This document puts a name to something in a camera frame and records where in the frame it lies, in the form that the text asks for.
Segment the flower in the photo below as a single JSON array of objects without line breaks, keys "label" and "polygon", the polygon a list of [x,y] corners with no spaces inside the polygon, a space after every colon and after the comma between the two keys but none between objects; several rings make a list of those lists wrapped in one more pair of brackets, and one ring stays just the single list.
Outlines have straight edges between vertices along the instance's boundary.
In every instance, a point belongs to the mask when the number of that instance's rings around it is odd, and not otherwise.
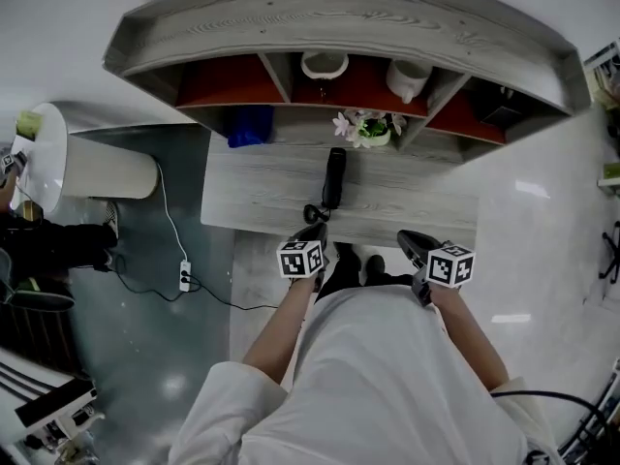
[{"label": "flower", "polygon": [[377,112],[374,110],[360,109],[356,111],[357,120],[383,119],[385,116],[386,116],[385,112]]},{"label": "flower", "polygon": [[334,126],[336,126],[336,136],[347,136],[351,125],[349,124],[349,119],[347,119],[342,112],[338,112],[338,116],[331,119],[331,122],[333,122]]},{"label": "flower", "polygon": [[355,126],[357,123],[357,110],[354,108],[347,108],[345,110],[345,117],[347,117],[349,122]]},{"label": "flower", "polygon": [[397,113],[393,113],[391,115],[391,122],[394,125],[394,131],[398,136],[400,136],[403,132],[403,128],[407,125],[405,117]]},{"label": "flower", "polygon": [[370,148],[370,141],[368,138],[362,136],[355,129],[350,130],[347,135],[347,141],[350,141],[353,144],[353,148],[360,148],[361,146],[364,148]]}]

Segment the white cable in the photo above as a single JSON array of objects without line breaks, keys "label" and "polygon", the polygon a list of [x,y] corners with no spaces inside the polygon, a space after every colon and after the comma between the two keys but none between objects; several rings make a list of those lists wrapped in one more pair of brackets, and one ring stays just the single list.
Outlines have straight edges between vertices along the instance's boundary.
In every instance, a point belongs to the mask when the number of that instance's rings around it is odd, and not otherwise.
[{"label": "white cable", "polygon": [[183,255],[185,256],[185,262],[189,262],[189,260],[187,259],[187,252],[185,251],[185,248],[183,248],[183,245],[181,244],[181,238],[178,237],[178,231],[176,230],[176,225],[174,224],[174,221],[171,218],[170,213],[168,212],[168,197],[166,196],[166,183],[164,182],[164,172],[162,171],[162,166],[159,165],[159,162],[155,162],[155,164],[157,164],[157,169],[159,169],[159,175],[162,178],[162,191],[164,192],[164,209],[166,210],[166,215],[168,216],[168,220],[170,221],[170,223],[172,224],[172,228],[174,229],[174,234],[176,235],[176,242],[178,243],[178,247],[181,249],[181,251],[183,252]]},{"label": "white cable", "polygon": [[17,183],[15,183],[15,187],[18,189],[18,191],[22,194],[25,195],[26,197],[28,197],[28,200],[30,200],[31,202],[33,202],[34,200],[32,200],[32,197],[30,195],[28,195],[25,191],[23,191],[19,185]]}]

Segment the black object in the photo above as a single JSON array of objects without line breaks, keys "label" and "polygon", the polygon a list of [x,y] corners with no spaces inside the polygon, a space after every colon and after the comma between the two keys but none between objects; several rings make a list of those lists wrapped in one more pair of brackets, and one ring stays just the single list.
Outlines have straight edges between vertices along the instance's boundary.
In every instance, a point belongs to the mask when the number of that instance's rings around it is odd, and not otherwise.
[{"label": "black object", "polygon": [[611,252],[613,253],[613,258],[611,259],[611,263],[605,272],[599,272],[599,279],[605,279],[610,273],[611,270],[615,268],[613,272],[613,278],[609,281],[611,284],[616,284],[618,280],[618,272],[620,271],[620,233],[616,238],[616,242],[613,242],[613,234],[616,229],[620,229],[620,221],[616,221],[613,225],[613,232],[611,233],[611,237],[606,232],[603,233],[603,240],[605,243],[609,245],[611,248]]},{"label": "black object", "polygon": [[334,241],[333,247],[336,249],[336,253],[338,254],[338,260],[346,260],[352,262],[357,269],[357,271],[361,270],[361,260],[357,256],[357,253],[353,249],[352,243],[343,243],[341,241]]},{"label": "black object", "polygon": [[24,427],[30,427],[88,394],[94,388],[89,380],[72,379],[61,387],[57,387],[36,400],[17,408],[15,414]]},{"label": "black object", "polygon": [[329,210],[335,210],[340,204],[342,196],[342,178],[347,167],[347,152],[344,148],[331,148],[327,159],[327,174],[323,186],[322,205]]},{"label": "black object", "polygon": [[331,210],[335,210],[340,205],[342,196],[342,179],[347,167],[347,152],[344,148],[331,148],[329,159],[327,159],[327,171],[325,173],[325,184],[323,185],[323,201],[321,205],[327,210],[320,210],[315,205],[307,204],[303,207],[303,220],[306,224],[314,224],[319,219],[327,222],[331,217]]},{"label": "black object", "polygon": [[418,269],[418,272],[414,274],[411,290],[419,304],[426,306],[430,303],[430,288],[426,282],[428,252],[451,243],[449,241],[442,243],[433,236],[415,231],[399,231],[396,238],[407,260]]},{"label": "black object", "polygon": [[601,412],[601,410],[599,410],[596,406],[594,406],[589,401],[586,401],[577,396],[573,396],[572,394],[565,394],[563,392],[538,391],[538,390],[530,390],[530,389],[518,390],[518,391],[491,392],[490,394],[491,394],[491,397],[493,398],[502,398],[504,396],[519,396],[519,395],[542,396],[545,398],[554,398],[554,399],[561,399],[565,401],[571,401],[577,405],[580,405],[588,409],[592,415],[596,416],[597,420],[599,421],[599,424],[604,429],[604,433],[607,437],[607,449],[604,449],[601,452],[602,460],[604,461],[598,460],[596,461],[596,463],[601,463],[601,464],[605,462],[609,464],[617,463],[617,451],[618,450],[615,449],[617,447],[613,439],[613,433],[611,431],[611,426],[607,422],[607,419],[605,418],[605,415],[603,414],[603,412]]},{"label": "black object", "polygon": [[321,241],[323,249],[327,247],[327,224],[317,222],[293,234],[288,241]]},{"label": "black object", "polygon": [[386,273],[386,261],[381,255],[373,255],[366,262],[366,277],[376,277]]},{"label": "black object", "polygon": [[474,116],[479,122],[506,131],[530,111],[528,97],[499,84],[488,83],[471,97]]},{"label": "black object", "polygon": [[[350,288],[361,288],[359,282],[359,270],[361,262],[355,250],[345,251],[338,260],[336,267],[325,285],[321,288],[317,301],[333,293]],[[390,275],[386,272],[371,274],[366,278],[363,287],[402,285],[411,287],[413,276],[411,274]]]}]

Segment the black controller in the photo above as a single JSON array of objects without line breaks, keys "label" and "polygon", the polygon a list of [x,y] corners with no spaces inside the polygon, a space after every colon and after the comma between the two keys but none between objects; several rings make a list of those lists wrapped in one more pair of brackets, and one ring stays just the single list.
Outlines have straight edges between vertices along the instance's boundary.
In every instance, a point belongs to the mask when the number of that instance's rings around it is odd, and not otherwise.
[{"label": "black controller", "polygon": [[323,185],[323,201],[321,202],[325,210],[319,210],[315,205],[306,205],[303,208],[303,220],[307,224],[314,224],[319,219],[327,222],[331,216],[331,210],[338,208],[340,197],[342,196],[342,179],[345,175],[346,167],[347,152],[344,148],[331,148],[329,159],[327,160],[325,184]]}]

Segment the black cord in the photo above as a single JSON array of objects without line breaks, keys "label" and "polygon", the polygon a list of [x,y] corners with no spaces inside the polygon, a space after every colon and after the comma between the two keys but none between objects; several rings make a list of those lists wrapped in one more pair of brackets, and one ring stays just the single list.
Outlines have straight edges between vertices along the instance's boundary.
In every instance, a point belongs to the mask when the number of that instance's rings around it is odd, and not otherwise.
[{"label": "black cord", "polygon": [[119,266],[120,263],[123,263],[123,271],[122,271],[122,273],[126,273],[127,272],[127,262],[125,262],[125,257],[123,257],[122,255],[118,255],[116,257],[116,268],[114,269],[114,272],[116,273],[116,276],[118,277],[118,280],[123,284],[123,286],[127,289],[127,291],[129,291],[130,293],[133,293],[134,295],[146,295],[147,293],[154,293],[155,295],[157,295],[160,298],[164,299],[168,303],[174,303],[175,301],[177,301],[179,298],[181,298],[186,293],[196,293],[197,291],[200,290],[200,288],[198,288],[197,290],[190,290],[189,292],[184,292],[183,291],[183,292],[177,294],[176,296],[174,296],[172,298],[168,298],[167,296],[161,294],[160,292],[158,292],[157,290],[154,290],[152,288],[149,288],[147,290],[142,290],[142,291],[134,290],[121,277],[121,275],[120,275],[121,272],[118,270],[118,266]]},{"label": "black cord", "polygon": [[[122,271],[119,270],[119,265],[122,264]],[[234,303],[228,303],[227,301],[224,301],[223,299],[220,299],[217,295],[215,295],[207,286],[205,286],[202,281],[196,277],[193,276],[191,274],[188,274],[188,277],[196,280],[197,282],[192,282],[191,279],[188,279],[188,283],[191,286],[198,286],[197,289],[195,290],[190,290],[189,292],[180,292],[179,294],[177,294],[176,296],[172,297],[172,298],[168,298],[167,296],[165,296],[164,294],[161,294],[159,291],[154,290],[152,288],[149,288],[147,290],[142,290],[142,291],[138,291],[138,290],[134,290],[133,288],[131,288],[126,282],[125,280],[122,278],[122,276],[120,275],[121,273],[126,273],[127,272],[127,262],[125,261],[125,257],[123,257],[122,255],[118,255],[116,257],[116,268],[113,270],[116,273],[116,276],[118,277],[118,280],[121,282],[121,284],[127,289],[127,291],[129,291],[130,293],[133,293],[134,295],[146,295],[148,293],[154,293],[155,295],[157,295],[158,297],[162,298],[163,300],[167,301],[168,303],[174,303],[175,301],[177,301],[179,298],[181,298],[183,295],[185,294],[189,294],[189,293],[197,293],[198,291],[200,291],[201,289],[207,291],[211,296],[213,296],[217,301],[219,301],[220,303],[224,304],[224,305],[228,305],[232,308],[238,308],[239,310],[244,310],[244,311],[249,311],[249,310],[258,310],[259,308],[272,308],[277,310],[277,306],[273,306],[273,305],[258,305],[258,306],[252,306],[249,308],[244,308],[242,306],[239,305],[235,305]]]},{"label": "black cord", "polygon": [[587,408],[592,414],[596,416],[599,420],[599,423],[604,429],[604,433],[607,435],[607,440],[609,443],[609,453],[613,453],[613,437],[611,427],[607,423],[607,419],[601,410],[595,407],[589,401],[581,399],[577,396],[573,396],[572,394],[564,394],[563,392],[555,392],[555,391],[538,391],[538,390],[519,390],[519,391],[502,391],[502,392],[492,392],[491,396],[494,398],[501,398],[503,396],[518,396],[518,395],[527,395],[527,396],[543,396],[545,398],[555,398],[555,399],[563,399],[565,401],[572,401],[577,405],[581,405],[582,407]]},{"label": "black cord", "polygon": [[272,308],[273,310],[277,310],[278,309],[278,307],[274,306],[274,305],[257,305],[257,306],[251,306],[251,307],[247,307],[246,308],[246,307],[242,307],[242,306],[239,306],[239,305],[235,305],[234,303],[228,303],[227,301],[224,301],[223,299],[220,299],[215,294],[213,294],[213,292],[207,286],[205,286],[198,277],[196,277],[196,276],[194,276],[192,274],[188,274],[188,275],[192,279],[198,281],[196,283],[190,282],[190,284],[192,284],[194,286],[198,286],[199,289],[200,288],[204,289],[205,291],[207,291],[211,296],[213,296],[215,299],[217,299],[223,305],[228,305],[228,306],[230,306],[232,308],[237,308],[239,310],[243,310],[244,312],[247,312],[249,310],[258,310],[259,308]]},{"label": "black cord", "polygon": [[303,207],[303,220],[306,224],[314,224],[319,219],[327,222],[331,217],[331,208],[319,210],[316,205],[307,204]]}]

